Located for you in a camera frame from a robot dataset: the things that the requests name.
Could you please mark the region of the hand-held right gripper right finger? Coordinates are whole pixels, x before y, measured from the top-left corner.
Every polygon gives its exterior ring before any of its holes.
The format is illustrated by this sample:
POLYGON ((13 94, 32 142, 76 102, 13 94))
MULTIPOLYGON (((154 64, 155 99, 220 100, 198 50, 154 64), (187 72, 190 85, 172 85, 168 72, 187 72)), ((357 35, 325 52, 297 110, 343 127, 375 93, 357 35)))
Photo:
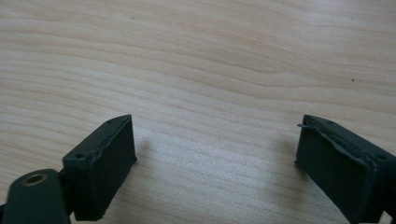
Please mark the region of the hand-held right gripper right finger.
POLYGON ((305 115, 295 163, 340 209, 350 224, 396 224, 396 156, 343 126, 305 115))

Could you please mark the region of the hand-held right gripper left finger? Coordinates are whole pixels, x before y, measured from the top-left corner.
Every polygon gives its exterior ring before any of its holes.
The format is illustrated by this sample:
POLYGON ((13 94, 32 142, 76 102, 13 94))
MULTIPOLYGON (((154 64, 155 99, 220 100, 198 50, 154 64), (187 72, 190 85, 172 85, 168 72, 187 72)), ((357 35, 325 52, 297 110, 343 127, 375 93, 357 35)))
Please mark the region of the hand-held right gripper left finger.
POLYGON ((136 161, 132 117, 104 122, 63 157, 67 211, 78 221, 101 219, 136 161))

